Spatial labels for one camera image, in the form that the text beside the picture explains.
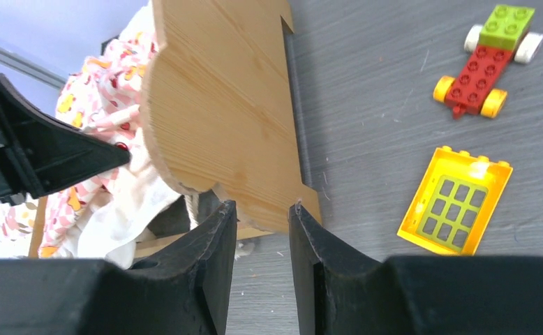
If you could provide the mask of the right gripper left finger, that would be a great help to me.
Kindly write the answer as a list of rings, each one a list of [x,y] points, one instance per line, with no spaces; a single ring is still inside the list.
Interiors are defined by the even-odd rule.
[[[236,237],[228,200],[129,269],[0,259],[0,334],[224,334]]]

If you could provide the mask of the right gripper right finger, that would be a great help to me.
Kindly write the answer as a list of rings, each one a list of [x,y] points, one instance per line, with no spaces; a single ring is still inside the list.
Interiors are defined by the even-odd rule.
[[[543,257],[377,261],[289,210],[301,334],[543,334]]]

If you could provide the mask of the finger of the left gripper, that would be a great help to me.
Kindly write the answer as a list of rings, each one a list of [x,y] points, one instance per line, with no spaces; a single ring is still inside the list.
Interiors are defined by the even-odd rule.
[[[62,191],[130,157],[41,112],[0,73],[0,202],[17,205]]]

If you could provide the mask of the pink checkered duck blanket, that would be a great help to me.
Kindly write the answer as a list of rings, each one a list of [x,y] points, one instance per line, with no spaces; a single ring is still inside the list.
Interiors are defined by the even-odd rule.
[[[62,89],[54,116],[0,74],[0,258],[102,258],[129,268],[149,224],[178,198],[140,121],[158,52],[152,2]]]

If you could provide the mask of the wooden pet bed frame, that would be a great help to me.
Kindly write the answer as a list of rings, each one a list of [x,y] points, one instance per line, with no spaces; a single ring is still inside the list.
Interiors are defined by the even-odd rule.
[[[127,265],[149,222],[181,195],[234,200],[252,233],[282,232],[301,178],[283,32],[287,1],[150,1],[103,56],[71,75],[56,116],[131,161],[49,196],[42,258]]]

